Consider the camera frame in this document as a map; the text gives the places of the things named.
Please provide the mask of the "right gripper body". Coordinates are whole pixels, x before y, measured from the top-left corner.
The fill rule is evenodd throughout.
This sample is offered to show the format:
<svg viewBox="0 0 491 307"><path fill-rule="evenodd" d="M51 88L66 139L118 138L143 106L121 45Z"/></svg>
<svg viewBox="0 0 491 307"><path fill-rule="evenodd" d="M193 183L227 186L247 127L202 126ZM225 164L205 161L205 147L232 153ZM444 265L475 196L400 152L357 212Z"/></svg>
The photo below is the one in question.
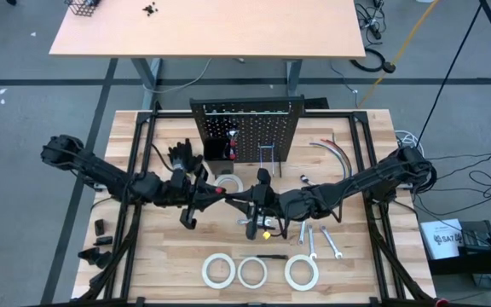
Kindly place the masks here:
<svg viewBox="0 0 491 307"><path fill-rule="evenodd" d="M283 213L279 204L279 196L271 188L271 176L264 168L257 170L257 184L251 186L246 192L246 200L253 206L247 212L251 221L246 226L245 236L248 240L255 240L257 236L257 220L262 217L276 217L278 219L280 233L283 239L287 238L287 230L283 224Z"/></svg>

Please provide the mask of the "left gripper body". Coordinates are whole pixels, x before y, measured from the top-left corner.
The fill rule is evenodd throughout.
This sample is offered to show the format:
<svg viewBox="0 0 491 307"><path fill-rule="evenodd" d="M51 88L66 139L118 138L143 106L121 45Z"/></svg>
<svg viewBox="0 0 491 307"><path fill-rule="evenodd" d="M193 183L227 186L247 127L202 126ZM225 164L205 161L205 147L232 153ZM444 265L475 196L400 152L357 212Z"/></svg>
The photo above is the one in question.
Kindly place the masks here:
<svg viewBox="0 0 491 307"><path fill-rule="evenodd" d="M154 204L159 207L167 206L183 207L180 223L186 229L195 229L197 220L194 218L196 211L203 211L210 204L206 189L208 172L199 164L193 172L195 179L191 181L183 170L176 170L171 179L162 184L154 198Z"/></svg>

